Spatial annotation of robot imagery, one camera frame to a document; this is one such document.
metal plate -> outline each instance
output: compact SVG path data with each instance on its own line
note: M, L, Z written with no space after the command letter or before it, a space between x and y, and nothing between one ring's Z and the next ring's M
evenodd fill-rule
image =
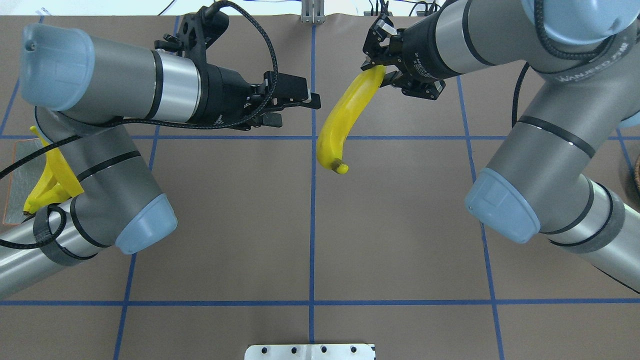
M13 161L22 159L32 152L42 148L39 139L22 140L15 142L15 150L13 152ZM15 225L20 224L25 218L22 210L27 196L36 186L44 165L47 162L45 156L39 156L34 160L24 164L11 174L11 183L9 185L9 199L6 204L6 212L3 218L3 224Z
M253 345L244 360L375 360L373 344Z

banana tip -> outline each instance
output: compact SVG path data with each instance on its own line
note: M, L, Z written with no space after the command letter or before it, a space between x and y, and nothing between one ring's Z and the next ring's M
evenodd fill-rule
M346 174L347 171L349 171L349 165L343 163L340 159L336 159L331 164L331 169L336 173L343 175Z

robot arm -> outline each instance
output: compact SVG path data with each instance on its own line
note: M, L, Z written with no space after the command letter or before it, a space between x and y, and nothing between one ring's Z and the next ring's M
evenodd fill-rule
M206 49L228 26L227 16L218 11L223 3L228 2L186 15L180 32L165 35L156 50L90 37L78 29L25 28L22 96L37 105L36 124L49 143L79 137L60 151L84 192L0 234L0 299L106 247L133 254L176 228L167 196L124 127L114 126L126 123L123 117L249 130L282 126L272 111L320 107L306 79L277 72L273 53L274 71L266 72L261 84L207 63Z
M584 3L574 5L588 13ZM448 1L407 29L395 29L382 15L367 34L362 68L395 65L398 70L381 86L437 99L443 79L515 60L531 64L547 82L480 171L465 205L515 242L543 233L639 291L640 214L581 172L616 126L640 110L640 47L635 46L640 4L628 1L624 11L591 15L586 24L576 24L584 20L576 15L573 27L553 23L548 11L548 31L542 35L551 47L541 41L540 15L533 15L540 11L534 5L542 4ZM607 22L610 15L614 20ZM575 28L582 31L572 32ZM382 46L386 38L388 45Z

yellow plastic object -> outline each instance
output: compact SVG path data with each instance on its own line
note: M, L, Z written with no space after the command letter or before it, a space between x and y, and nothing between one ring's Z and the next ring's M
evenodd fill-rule
M316 158L324 168L338 174L349 171L349 166L342 162L344 141L384 77L385 67L382 65L361 72L333 107L316 144Z
M48 145L35 126L29 130L39 137L42 146ZM45 156L44 171L24 203L25 215L35 214L43 206L64 202L84 192L59 149L46 152Z

silver metal band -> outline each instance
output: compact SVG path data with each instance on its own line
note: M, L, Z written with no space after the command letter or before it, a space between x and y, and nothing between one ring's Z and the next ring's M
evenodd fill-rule
M189 59L159 54L163 68L162 98L153 119L185 122L200 102L200 74Z
M478 61L465 41L463 17L466 0L456 1L447 6L436 24L436 44L442 61L460 74L490 67Z
M627 205L624 207L620 233L601 249L578 255L634 291L640 291L640 215Z
M67 213L67 223L57 242L78 256L91 256L104 250L88 243L79 233L69 215L71 200L60 204ZM2 238L14 243L33 243L33 219L18 225L6 233ZM49 226L55 230L60 224L60 215L52 212ZM41 249L16 250L0 247L0 299L27 288L32 284L63 270L65 266L53 262Z
M609 197L600 185L594 183L593 204L584 219L571 229L559 234L549 234L547 235L547 238L554 242L563 244L572 244L584 241L602 228L609 216L610 207Z

